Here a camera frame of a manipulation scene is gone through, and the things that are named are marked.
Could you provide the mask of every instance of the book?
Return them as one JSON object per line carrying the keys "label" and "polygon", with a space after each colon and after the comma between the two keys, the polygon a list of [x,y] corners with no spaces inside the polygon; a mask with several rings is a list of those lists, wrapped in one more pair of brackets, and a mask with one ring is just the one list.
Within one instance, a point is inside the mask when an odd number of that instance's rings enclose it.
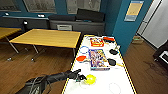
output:
{"label": "book", "polygon": [[103,47],[104,41],[103,38],[90,38],[91,46],[92,47]]}
{"label": "book", "polygon": [[110,65],[103,49],[89,49],[91,70],[110,70]]}

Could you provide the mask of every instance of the paper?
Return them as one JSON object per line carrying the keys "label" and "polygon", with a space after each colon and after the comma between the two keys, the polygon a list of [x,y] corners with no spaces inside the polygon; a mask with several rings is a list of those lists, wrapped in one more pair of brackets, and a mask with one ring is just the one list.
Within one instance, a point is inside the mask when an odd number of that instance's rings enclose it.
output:
{"label": "paper", "polygon": [[124,21],[135,21],[144,1],[131,1]]}
{"label": "paper", "polygon": [[126,15],[138,15],[142,7],[142,3],[131,3]]}

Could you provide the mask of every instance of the floor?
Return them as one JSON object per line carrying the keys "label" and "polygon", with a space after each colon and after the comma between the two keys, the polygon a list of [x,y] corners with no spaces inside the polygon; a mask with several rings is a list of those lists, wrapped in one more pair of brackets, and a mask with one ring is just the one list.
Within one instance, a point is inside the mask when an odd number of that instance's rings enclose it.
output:
{"label": "floor", "polygon": [[[14,55],[15,51],[4,41],[0,42],[0,94],[16,93],[30,78],[69,70],[74,59],[72,49],[44,47],[45,52],[32,62],[35,51],[31,45],[15,44],[20,53]],[[143,42],[131,44],[123,56],[138,94],[168,94],[168,74],[159,63],[153,61],[154,52],[154,49]],[[61,94],[64,84],[65,81],[51,84],[49,94]]]}
{"label": "floor", "polygon": [[138,94],[168,94],[168,72],[152,55],[148,43],[131,44],[123,57]]}

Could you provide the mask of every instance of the table leg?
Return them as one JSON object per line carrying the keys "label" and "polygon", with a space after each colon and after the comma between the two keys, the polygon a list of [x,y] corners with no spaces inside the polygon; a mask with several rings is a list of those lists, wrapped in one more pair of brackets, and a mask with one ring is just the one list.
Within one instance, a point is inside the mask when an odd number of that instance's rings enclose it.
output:
{"label": "table leg", "polygon": [[12,46],[12,48],[16,51],[16,53],[19,53],[19,51],[16,49],[16,47],[11,43],[9,42],[9,44]]}
{"label": "table leg", "polygon": [[75,57],[75,48],[73,48],[73,54],[74,54],[74,57]]}
{"label": "table leg", "polygon": [[36,48],[36,46],[35,46],[35,45],[33,45],[33,47],[34,47],[34,49],[35,49],[36,53],[39,53],[39,52],[38,52],[38,50],[37,50],[37,48]]}
{"label": "table leg", "polygon": [[35,45],[33,45],[33,47],[36,51],[36,54],[32,57],[31,61],[35,62],[35,58],[37,58],[42,52],[45,52],[45,49],[38,51]]}

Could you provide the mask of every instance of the cabinet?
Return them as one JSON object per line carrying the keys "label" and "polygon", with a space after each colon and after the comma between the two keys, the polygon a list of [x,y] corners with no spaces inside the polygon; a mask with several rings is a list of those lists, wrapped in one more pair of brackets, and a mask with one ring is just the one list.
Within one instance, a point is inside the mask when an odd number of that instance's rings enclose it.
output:
{"label": "cabinet", "polygon": [[73,31],[81,32],[81,35],[93,34],[93,35],[103,35],[105,23],[97,22],[80,22],[80,21],[56,21],[50,20],[50,28],[58,29],[57,25],[71,25]]}

